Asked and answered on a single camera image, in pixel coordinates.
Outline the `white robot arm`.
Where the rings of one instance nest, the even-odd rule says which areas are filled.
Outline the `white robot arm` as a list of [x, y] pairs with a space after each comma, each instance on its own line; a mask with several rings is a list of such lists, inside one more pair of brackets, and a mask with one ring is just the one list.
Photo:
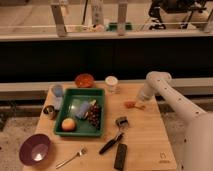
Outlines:
[[148, 101], [159, 93], [187, 124], [182, 171], [213, 171], [213, 113], [203, 110], [172, 88], [171, 80], [168, 72], [149, 72], [137, 98]]

